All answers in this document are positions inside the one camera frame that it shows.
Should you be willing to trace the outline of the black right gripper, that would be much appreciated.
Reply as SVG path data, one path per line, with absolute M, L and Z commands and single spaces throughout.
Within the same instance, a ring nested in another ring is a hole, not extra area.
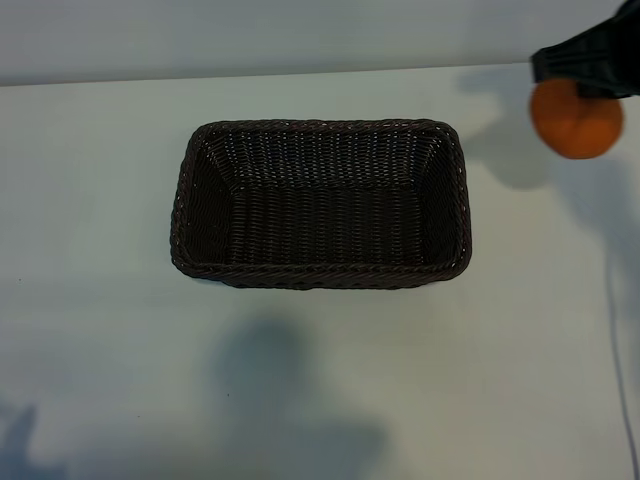
M 601 32 L 587 31 L 534 53 L 530 58 L 534 81 L 576 80 L 583 98 L 638 96 L 639 2 L 624 1 L 598 28 Z

